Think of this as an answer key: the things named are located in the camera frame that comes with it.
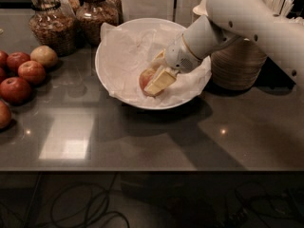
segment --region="dark floor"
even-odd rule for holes
[[[303,175],[2,173],[0,227],[304,227]]]

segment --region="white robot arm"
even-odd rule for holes
[[[158,57],[165,67],[190,72],[215,50],[248,38],[292,80],[296,78],[298,86],[304,85],[303,25],[274,14],[262,0],[207,0],[206,8],[208,17],[202,15]],[[154,83],[146,90],[155,90]]]

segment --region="apple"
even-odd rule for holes
[[[18,76],[28,81],[31,85],[37,86],[46,79],[47,74],[42,64],[30,60],[19,66]]]
[[[5,68],[7,66],[7,58],[8,54],[5,51],[0,50],[0,68]]]
[[[9,107],[0,101],[0,129],[7,127],[11,121],[11,112]]]
[[[17,73],[18,67],[29,60],[30,56],[28,54],[26,54],[25,52],[17,51],[13,52],[8,56],[7,65],[10,71]]]
[[[49,46],[39,46],[30,53],[30,60],[42,64],[45,68],[54,67],[58,63],[58,56],[55,50]]]
[[[8,78],[7,72],[3,68],[0,67],[0,84],[6,78]]]
[[[20,77],[9,77],[0,85],[2,99],[11,105],[21,105],[26,102],[29,100],[31,92],[28,81]]]
[[[145,87],[148,85],[148,83],[153,78],[155,73],[156,73],[156,70],[152,67],[149,67],[149,68],[145,69],[140,75],[140,78],[139,78],[140,88],[142,90],[142,93],[146,96],[158,96],[158,95],[162,94],[162,92],[163,92],[163,90],[162,90],[161,92],[157,93],[156,95],[151,95],[144,91]]]

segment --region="gray countertop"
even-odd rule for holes
[[[0,9],[0,49],[30,53],[30,9]],[[239,94],[204,90],[149,111],[111,98],[88,45],[60,58],[34,98],[11,106],[0,131],[0,170],[300,170],[304,103],[296,86]]]

